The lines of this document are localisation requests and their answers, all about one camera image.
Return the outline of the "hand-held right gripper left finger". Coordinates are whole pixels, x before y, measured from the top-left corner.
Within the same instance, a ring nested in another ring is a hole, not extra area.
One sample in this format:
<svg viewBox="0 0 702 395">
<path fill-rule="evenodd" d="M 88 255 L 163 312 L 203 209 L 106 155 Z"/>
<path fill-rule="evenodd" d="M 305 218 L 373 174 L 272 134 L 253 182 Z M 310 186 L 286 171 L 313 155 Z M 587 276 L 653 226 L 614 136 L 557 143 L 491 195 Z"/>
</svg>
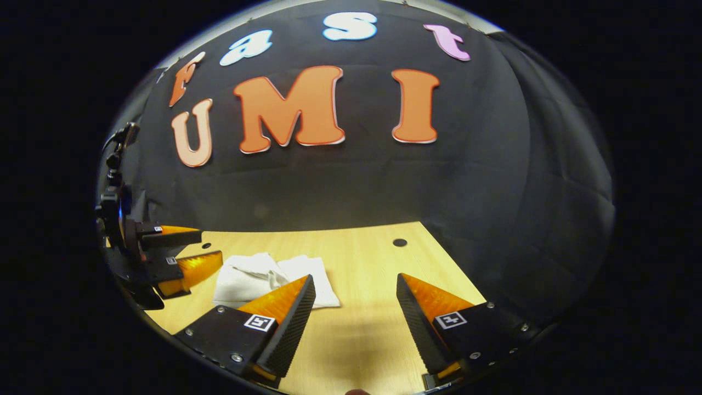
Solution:
<svg viewBox="0 0 702 395">
<path fill-rule="evenodd" d="M 278 388 L 315 298 L 314 278 L 305 275 L 241 307 L 217 305 L 174 337 L 232 376 Z"/>
</svg>

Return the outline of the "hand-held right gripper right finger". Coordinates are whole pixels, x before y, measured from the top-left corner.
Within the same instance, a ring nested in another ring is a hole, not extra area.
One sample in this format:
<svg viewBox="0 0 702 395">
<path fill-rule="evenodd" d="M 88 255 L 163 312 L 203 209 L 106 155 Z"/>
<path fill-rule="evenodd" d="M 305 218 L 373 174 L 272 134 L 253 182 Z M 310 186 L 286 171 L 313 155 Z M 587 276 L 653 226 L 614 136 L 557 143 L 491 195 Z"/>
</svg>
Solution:
<svg viewBox="0 0 702 395">
<path fill-rule="evenodd" d="M 541 327 L 493 302 L 471 303 L 406 273 L 396 296 L 427 372 L 426 390 L 476 382 L 539 339 Z"/>
</svg>

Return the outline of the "white jeans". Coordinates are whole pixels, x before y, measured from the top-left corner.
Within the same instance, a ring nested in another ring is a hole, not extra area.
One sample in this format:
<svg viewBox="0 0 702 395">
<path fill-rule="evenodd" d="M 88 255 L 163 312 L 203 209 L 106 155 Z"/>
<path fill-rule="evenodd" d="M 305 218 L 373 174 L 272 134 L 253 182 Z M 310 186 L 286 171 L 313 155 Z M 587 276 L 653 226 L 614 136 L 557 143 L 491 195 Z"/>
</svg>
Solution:
<svg viewBox="0 0 702 395">
<path fill-rule="evenodd" d="M 277 262 L 267 252 L 229 257 L 219 270 L 213 304 L 243 307 L 306 275 L 313 276 L 316 289 L 313 308 L 341 307 L 321 258 L 300 255 Z"/>
</svg>

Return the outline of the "black backdrop cloth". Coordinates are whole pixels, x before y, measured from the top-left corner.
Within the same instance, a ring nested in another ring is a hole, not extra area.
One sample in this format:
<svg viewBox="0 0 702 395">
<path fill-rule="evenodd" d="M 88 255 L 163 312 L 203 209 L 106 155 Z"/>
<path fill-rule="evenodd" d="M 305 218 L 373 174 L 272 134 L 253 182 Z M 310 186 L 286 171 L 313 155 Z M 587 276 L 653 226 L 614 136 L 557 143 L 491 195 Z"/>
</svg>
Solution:
<svg viewBox="0 0 702 395">
<path fill-rule="evenodd" d="M 438 0 L 267 0 L 171 53 L 111 130 L 153 220 L 288 232 L 419 222 L 490 300 L 549 322 L 598 272 L 612 156 L 533 47 Z"/>
</svg>

